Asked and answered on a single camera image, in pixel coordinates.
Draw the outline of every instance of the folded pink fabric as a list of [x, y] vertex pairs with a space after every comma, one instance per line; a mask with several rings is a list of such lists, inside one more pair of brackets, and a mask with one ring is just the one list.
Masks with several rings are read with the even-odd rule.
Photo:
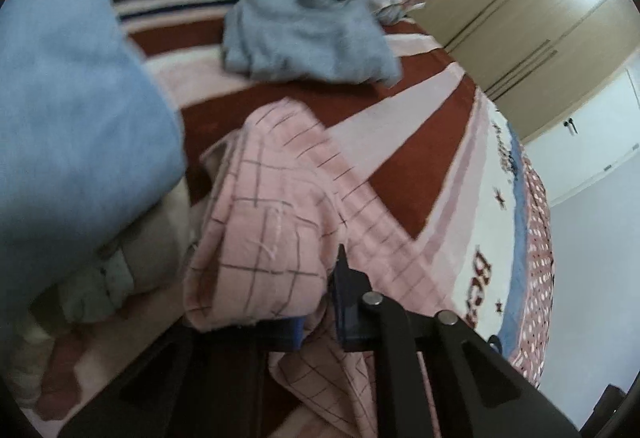
[[209, 330], [310, 314], [302, 349], [271, 354], [271, 374], [334, 427], [376, 437], [373, 357], [342, 351], [327, 277], [344, 242], [375, 290], [433, 315], [454, 307], [428, 256], [304, 105], [258, 109], [202, 161], [213, 188], [184, 280], [188, 319]]

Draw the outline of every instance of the silver rivet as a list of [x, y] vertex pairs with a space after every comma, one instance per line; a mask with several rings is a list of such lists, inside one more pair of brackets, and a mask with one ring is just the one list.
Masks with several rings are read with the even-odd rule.
[[453, 326], [458, 322], [458, 316], [454, 314], [451, 310], [443, 310], [438, 314], [438, 320], [442, 324], [446, 324], [447, 326]]
[[384, 296], [380, 292], [368, 291], [362, 295], [362, 300], [369, 306], [378, 306], [382, 303]]

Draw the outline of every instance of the wall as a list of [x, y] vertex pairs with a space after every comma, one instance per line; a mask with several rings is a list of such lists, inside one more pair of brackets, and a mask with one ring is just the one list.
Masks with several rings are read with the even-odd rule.
[[640, 155], [551, 209], [554, 305], [540, 389], [578, 426], [640, 370]]

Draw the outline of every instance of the striped blanket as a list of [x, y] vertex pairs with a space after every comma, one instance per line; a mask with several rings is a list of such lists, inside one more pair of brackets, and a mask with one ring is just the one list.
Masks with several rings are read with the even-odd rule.
[[[549, 213], [544, 187], [495, 105], [410, 20], [385, 28], [403, 70], [391, 89], [264, 84], [229, 75], [220, 52], [222, 18], [235, 1], [116, 0], [148, 70], [182, 111], [192, 203], [211, 187], [198, 160], [203, 151], [261, 106], [284, 98], [305, 104], [340, 148], [349, 164], [345, 173], [361, 177], [359, 187], [364, 186], [354, 195], [364, 221], [349, 234], [350, 262], [373, 263], [380, 248], [391, 249], [385, 259], [406, 266], [391, 288], [377, 265], [370, 275], [374, 288], [393, 291], [407, 309], [427, 315], [437, 306], [451, 307], [483, 338], [496, 335], [504, 356], [537, 385], [552, 304]], [[442, 303], [424, 295], [424, 274], [437, 285]], [[94, 328], [76, 366], [82, 404], [74, 412], [180, 317], [179, 290], [156, 293], [129, 318]], [[124, 332], [136, 338], [118, 339]], [[372, 400], [328, 407], [305, 394], [303, 382], [272, 373], [325, 421], [352, 436], [374, 436]], [[348, 376], [326, 380], [338, 391], [349, 382]], [[27, 414], [45, 437], [55, 436], [64, 423]]]

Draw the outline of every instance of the blue garment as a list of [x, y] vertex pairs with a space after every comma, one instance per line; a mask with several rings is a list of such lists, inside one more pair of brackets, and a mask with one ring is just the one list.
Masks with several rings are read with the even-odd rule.
[[240, 0], [223, 47], [226, 70], [260, 81], [393, 86], [402, 76], [367, 0]]
[[110, 0], [0, 9], [0, 351], [10, 322], [184, 174], [182, 125]]

